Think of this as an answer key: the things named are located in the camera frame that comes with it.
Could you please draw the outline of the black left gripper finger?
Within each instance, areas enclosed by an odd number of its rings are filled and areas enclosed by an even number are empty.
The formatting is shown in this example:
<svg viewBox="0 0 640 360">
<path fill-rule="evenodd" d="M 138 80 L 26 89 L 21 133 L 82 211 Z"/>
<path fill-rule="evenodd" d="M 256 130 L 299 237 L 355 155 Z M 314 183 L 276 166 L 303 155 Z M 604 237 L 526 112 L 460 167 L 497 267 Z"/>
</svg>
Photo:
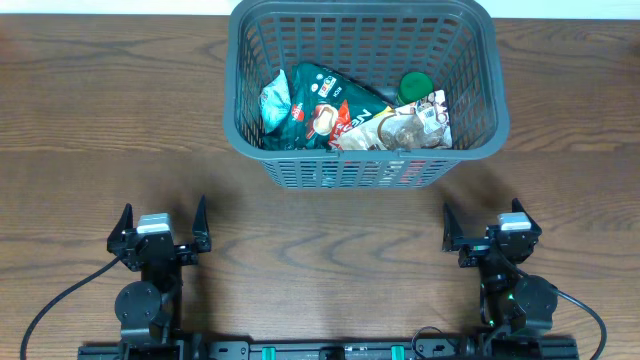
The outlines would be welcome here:
<svg viewBox="0 0 640 360">
<path fill-rule="evenodd" d="M 115 245 L 125 240 L 127 230 L 133 228 L 133 210 L 132 205 L 127 203 L 123 209 L 120 219 L 116 223 L 114 229 L 107 238 L 108 245 Z"/>
<path fill-rule="evenodd" d="M 201 196 L 192 225 L 192 234 L 197 245 L 210 245 L 211 237 L 206 213 L 206 197 Z"/>
</svg>

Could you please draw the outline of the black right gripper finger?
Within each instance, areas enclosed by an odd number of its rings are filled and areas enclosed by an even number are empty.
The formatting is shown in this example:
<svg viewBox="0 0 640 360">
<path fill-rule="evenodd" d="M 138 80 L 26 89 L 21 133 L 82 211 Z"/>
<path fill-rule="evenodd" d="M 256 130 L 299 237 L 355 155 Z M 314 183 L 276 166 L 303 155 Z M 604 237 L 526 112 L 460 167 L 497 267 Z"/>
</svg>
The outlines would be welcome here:
<svg viewBox="0 0 640 360">
<path fill-rule="evenodd" d="M 443 221 L 444 221 L 444 233 L 443 244 L 444 245 L 458 245 L 464 238 L 464 233 L 455 218 L 451 208 L 447 203 L 443 205 Z"/>
<path fill-rule="evenodd" d="M 537 235 L 541 235 L 542 234 L 542 229 L 541 227 L 537 224 L 537 222 L 527 213 L 527 211 L 524 209 L 522 203 L 520 202 L 520 200 L 518 198 L 513 198 L 511 201 L 511 207 L 512 207 L 512 211 L 511 213 L 514 215 L 515 218 L 518 219 L 520 225 L 518 227 L 519 230 L 523 230 L 524 229 L 524 223 L 527 222 L 528 223 L 528 229 L 537 234 Z"/>
</svg>

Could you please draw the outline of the beige snack bag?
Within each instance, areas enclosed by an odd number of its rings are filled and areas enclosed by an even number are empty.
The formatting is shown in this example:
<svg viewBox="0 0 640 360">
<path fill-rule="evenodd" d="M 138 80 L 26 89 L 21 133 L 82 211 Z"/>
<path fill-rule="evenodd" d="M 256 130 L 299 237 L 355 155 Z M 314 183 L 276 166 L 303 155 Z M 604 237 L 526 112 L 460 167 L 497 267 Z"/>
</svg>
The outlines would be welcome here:
<svg viewBox="0 0 640 360">
<path fill-rule="evenodd" d="M 341 150 L 448 149 L 452 132 L 445 92 L 391 110 L 346 131 L 336 140 Z"/>
</svg>

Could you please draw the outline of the green lid jar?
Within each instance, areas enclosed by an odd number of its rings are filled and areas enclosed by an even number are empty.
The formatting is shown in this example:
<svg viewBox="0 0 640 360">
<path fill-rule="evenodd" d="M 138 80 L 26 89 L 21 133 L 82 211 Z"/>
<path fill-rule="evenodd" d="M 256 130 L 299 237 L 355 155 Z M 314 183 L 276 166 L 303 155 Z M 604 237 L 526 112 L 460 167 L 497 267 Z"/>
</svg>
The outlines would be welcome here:
<svg viewBox="0 0 640 360">
<path fill-rule="evenodd" d="M 427 74 L 409 72 L 401 78 L 396 98 L 400 105 L 406 105 L 424 98 L 433 91 L 433 81 Z"/>
</svg>

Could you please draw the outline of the mint green wipes packet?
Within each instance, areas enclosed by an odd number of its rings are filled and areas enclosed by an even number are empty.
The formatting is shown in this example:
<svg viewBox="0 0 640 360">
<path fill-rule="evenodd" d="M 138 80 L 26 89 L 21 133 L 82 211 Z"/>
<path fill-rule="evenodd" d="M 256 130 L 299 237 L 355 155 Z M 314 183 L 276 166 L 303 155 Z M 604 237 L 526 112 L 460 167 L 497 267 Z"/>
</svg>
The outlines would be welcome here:
<svg viewBox="0 0 640 360">
<path fill-rule="evenodd" d="M 275 79 L 261 90 L 259 105 L 265 133 L 272 133 L 286 119 L 291 109 L 289 84 L 282 69 Z"/>
</svg>

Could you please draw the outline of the green Nescafe coffee bag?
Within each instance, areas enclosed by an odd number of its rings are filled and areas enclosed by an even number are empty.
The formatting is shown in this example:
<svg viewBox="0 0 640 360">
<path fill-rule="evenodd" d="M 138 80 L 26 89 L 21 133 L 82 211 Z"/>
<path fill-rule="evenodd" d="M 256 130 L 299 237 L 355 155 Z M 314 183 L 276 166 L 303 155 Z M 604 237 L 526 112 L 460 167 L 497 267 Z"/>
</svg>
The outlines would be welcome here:
<svg viewBox="0 0 640 360">
<path fill-rule="evenodd" d="M 263 136 L 265 150 L 335 149 L 340 135 L 391 109 L 373 92 L 309 62 L 294 67 L 288 84 L 290 112 L 275 131 Z"/>
</svg>

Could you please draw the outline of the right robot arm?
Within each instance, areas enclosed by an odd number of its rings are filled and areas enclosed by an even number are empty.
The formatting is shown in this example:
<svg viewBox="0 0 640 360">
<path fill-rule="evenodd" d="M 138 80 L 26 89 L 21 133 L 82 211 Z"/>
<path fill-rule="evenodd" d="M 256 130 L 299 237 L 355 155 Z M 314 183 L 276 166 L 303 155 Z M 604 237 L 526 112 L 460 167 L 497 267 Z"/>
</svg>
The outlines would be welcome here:
<svg viewBox="0 0 640 360">
<path fill-rule="evenodd" d="M 445 205 L 444 252 L 456 252 L 461 268 L 480 274 L 481 321 L 507 336 L 540 337 L 553 325 L 557 296 L 542 277 L 524 275 L 518 265 L 534 252 L 542 230 L 518 199 L 497 216 L 482 237 L 464 235 L 452 209 Z"/>
</svg>

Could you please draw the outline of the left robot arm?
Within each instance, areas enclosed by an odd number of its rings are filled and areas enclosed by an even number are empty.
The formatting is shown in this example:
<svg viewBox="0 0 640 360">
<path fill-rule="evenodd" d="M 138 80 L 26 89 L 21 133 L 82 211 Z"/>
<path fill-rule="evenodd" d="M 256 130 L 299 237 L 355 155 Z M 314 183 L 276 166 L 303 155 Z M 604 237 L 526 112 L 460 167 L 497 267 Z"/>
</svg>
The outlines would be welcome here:
<svg viewBox="0 0 640 360">
<path fill-rule="evenodd" d="M 206 198 L 202 197 L 192 225 L 193 241 L 176 245 L 167 213 L 143 215 L 133 223 L 126 205 L 107 238 L 107 251 L 141 279 L 117 295 L 115 315 L 121 324 L 121 342 L 129 349 L 153 351 L 180 346 L 182 268 L 196 265 L 198 255 L 212 248 Z"/>
</svg>

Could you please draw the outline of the grey plastic basket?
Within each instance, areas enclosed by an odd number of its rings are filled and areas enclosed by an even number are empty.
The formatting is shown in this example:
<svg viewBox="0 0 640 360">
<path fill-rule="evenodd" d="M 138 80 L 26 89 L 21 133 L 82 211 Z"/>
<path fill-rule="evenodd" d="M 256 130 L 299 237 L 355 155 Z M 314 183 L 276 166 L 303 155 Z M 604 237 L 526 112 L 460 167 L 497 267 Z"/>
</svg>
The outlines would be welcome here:
<svg viewBox="0 0 640 360">
<path fill-rule="evenodd" d="M 269 151 L 259 95 L 310 62 L 394 101 L 413 71 L 444 91 L 449 149 Z M 510 118 L 494 23 L 477 2 L 243 1 L 229 19 L 223 125 L 229 143 L 285 188 L 425 187 L 506 142 Z"/>
</svg>

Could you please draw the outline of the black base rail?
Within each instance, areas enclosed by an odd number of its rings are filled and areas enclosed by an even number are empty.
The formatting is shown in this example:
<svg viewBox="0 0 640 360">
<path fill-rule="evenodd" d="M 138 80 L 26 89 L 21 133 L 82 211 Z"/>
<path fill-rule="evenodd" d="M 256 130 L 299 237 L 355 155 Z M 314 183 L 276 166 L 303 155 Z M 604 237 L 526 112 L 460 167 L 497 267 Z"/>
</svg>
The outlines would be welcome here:
<svg viewBox="0 0 640 360">
<path fill-rule="evenodd" d="M 78 360 L 201 359 L 201 360 L 421 360 L 421 359 L 577 359 L 570 338 L 495 339 L 488 348 L 471 338 L 430 335 L 409 341 L 267 342 L 182 340 L 170 346 L 89 345 L 78 348 Z"/>
</svg>

